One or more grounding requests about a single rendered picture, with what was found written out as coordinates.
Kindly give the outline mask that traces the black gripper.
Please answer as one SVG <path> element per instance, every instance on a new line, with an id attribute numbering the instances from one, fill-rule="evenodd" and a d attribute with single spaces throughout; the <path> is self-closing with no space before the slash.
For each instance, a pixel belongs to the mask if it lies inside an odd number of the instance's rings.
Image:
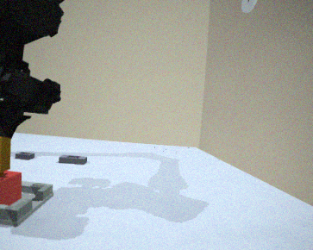
<path id="1" fill-rule="evenodd" d="M 7 61 L 9 67 L 22 72 L 27 70 L 29 63 L 23 61 L 23 53 L 12 47 L 0 44 L 0 67 Z M 32 116 L 25 116 L 24 112 L 48 115 L 48 110 L 42 106 L 34 106 L 29 103 L 19 101 L 19 97 L 5 91 L 0 85 L 0 137 L 12 139 L 16 128 L 25 120 Z"/>

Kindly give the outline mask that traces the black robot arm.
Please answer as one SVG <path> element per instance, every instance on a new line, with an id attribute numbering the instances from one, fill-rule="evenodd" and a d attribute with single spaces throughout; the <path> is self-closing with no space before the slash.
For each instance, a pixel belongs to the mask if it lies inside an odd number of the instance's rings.
<path id="1" fill-rule="evenodd" d="M 23 53 L 25 44 L 58 33 L 64 11 L 59 6 L 65 0 L 0 0 L 0 44 Z M 22 72 L 0 67 L 0 85 L 19 97 L 19 101 L 50 110 L 61 100 L 60 84 L 49 78 L 41 81 L 30 76 L 30 69 Z"/>

